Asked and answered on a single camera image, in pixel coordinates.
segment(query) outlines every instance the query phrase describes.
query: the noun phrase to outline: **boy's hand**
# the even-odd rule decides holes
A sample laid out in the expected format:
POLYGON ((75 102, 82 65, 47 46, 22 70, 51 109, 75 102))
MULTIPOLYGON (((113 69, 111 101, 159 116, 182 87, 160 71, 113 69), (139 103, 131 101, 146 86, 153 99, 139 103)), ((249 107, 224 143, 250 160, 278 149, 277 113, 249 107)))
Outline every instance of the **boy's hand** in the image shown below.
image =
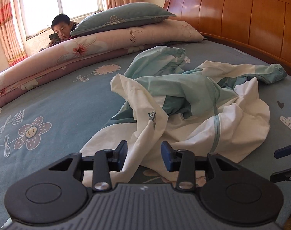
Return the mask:
POLYGON ((55 43, 56 39, 52 39, 51 42, 48 44, 48 47, 51 47, 55 43))

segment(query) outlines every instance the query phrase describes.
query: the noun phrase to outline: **wooden bed frame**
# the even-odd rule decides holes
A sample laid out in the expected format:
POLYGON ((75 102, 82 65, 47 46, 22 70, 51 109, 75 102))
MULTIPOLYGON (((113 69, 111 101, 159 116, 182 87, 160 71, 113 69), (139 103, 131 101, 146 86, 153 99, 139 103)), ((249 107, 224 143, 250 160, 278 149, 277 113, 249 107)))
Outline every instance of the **wooden bed frame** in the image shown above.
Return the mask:
POLYGON ((291 0, 166 0, 209 40, 281 64, 291 75, 291 0))

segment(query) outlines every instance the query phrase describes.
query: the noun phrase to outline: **bolt head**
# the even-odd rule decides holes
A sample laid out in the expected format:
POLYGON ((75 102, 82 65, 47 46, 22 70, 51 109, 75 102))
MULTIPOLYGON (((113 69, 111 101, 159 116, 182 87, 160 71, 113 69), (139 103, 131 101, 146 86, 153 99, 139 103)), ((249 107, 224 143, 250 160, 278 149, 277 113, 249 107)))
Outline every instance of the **bolt head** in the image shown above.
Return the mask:
POLYGON ((180 182, 179 183, 179 188, 180 189, 192 189, 193 188, 193 184, 191 182, 180 182))
POLYGON ((107 190, 109 187, 110 185, 106 182, 98 182, 94 185, 94 188, 97 190, 107 190))

